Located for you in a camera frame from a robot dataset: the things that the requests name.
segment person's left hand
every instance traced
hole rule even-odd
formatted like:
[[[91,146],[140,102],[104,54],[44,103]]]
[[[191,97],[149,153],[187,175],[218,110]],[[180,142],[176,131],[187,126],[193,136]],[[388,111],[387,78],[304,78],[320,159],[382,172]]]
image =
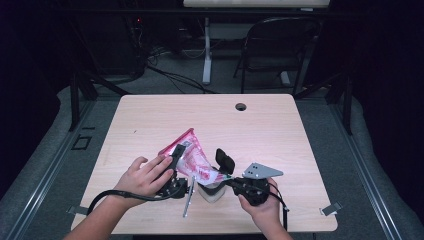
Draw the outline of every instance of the person's left hand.
[[[171,178],[173,170],[169,169],[164,172],[160,178],[156,179],[171,164],[171,162],[171,156],[165,157],[164,155],[159,155],[149,162],[144,157],[138,157],[122,175],[121,179],[113,189],[153,197],[156,192],[159,191],[159,189],[161,189],[162,186],[165,185],[165,183]],[[119,196],[109,197],[114,197],[119,204],[126,209],[130,209],[145,202],[138,199],[123,198]]]

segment table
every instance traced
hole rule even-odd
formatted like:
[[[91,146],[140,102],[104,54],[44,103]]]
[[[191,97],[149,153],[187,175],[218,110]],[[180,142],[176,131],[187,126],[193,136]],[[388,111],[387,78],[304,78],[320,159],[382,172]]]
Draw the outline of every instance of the table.
[[[239,111],[236,104],[245,104]],[[334,215],[320,208],[330,205],[320,172],[291,95],[127,95],[115,116],[81,201],[88,207],[94,197],[114,187],[140,155],[153,159],[189,128],[213,166],[215,151],[223,149],[241,177],[252,162],[284,172],[274,179],[288,213],[289,232],[334,231]],[[186,197],[149,202],[130,209],[115,234],[239,234],[258,233],[240,207],[231,188],[215,203],[194,193],[188,216]],[[85,216],[76,215],[72,228]]]
[[[191,8],[301,8],[301,10],[312,11],[313,8],[327,8],[330,0],[184,0],[184,7]],[[211,83],[212,58],[210,51],[210,22],[205,18],[205,64],[203,67],[202,83]],[[240,35],[237,27],[230,26],[229,31],[236,31]]]

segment pink package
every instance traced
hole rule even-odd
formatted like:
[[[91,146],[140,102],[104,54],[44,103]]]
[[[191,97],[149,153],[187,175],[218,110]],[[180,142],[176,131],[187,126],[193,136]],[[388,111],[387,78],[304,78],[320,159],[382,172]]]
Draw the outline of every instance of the pink package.
[[[200,146],[199,140],[194,134],[194,129],[190,128],[171,145],[162,149],[159,154],[171,155],[175,147],[184,145],[186,150],[177,163],[177,171],[189,176],[195,177],[196,181],[202,185],[222,182],[230,178],[230,176],[221,174],[206,159],[205,153]]]

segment wooden table top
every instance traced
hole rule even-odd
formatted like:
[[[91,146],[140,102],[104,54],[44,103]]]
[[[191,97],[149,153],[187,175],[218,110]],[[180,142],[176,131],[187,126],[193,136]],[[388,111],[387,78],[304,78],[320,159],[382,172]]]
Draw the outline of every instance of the wooden table top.
[[[326,8],[330,0],[184,0],[185,7]]]
[[[239,111],[236,104],[246,105]],[[284,172],[275,177],[288,213],[289,232],[334,231],[334,215],[320,208],[330,205],[297,107],[286,94],[128,95],[116,110],[81,206],[112,189],[138,156],[153,159],[189,128],[200,141],[208,161],[217,148],[236,164],[241,177],[257,162]],[[238,198],[227,187],[224,196],[208,203],[194,193],[188,216],[186,197],[149,202],[130,209],[115,234],[237,234],[258,233]],[[72,228],[85,216],[76,215]]]

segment metal rail on floor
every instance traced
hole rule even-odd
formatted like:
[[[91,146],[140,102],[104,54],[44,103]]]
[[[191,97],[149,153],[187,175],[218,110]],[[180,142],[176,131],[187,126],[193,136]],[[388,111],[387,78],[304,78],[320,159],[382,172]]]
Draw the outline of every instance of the metal rail on floor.
[[[68,134],[66,135],[46,173],[44,174],[37,188],[32,193],[27,205],[25,206],[21,215],[17,219],[15,225],[12,227],[6,239],[23,238],[26,230],[31,224],[32,219],[37,213],[38,208],[40,207],[57,174],[59,173],[64,163],[64,160],[66,159],[66,156],[68,154],[68,150],[72,147],[72,143],[78,138],[78,133],[81,130],[82,125],[84,124],[88,114],[93,109],[94,104],[95,102],[93,101],[87,101],[82,107],[79,124],[76,126],[74,131],[68,132]]]
[[[384,202],[384,199],[381,197],[380,192],[378,191],[377,186],[371,176],[371,173],[368,170],[367,164],[362,157],[361,151],[359,150],[353,135],[349,135],[341,121],[341,112],[338,109],[337,105],[331,104],[330,111],[333,117],[336,120],[337,127],[340,132],[343,134],[349,148],[354,156],[354,165],[358,172],[359,178],[365,188],[365,191],[370,199],[371,205],[374,208],[374,211],[377,215],[378,220],[380,221],[381,227],[383,228],[384,233],[386,234],[387,239],[402,239],[393,219],[390,215],[389,210]]]

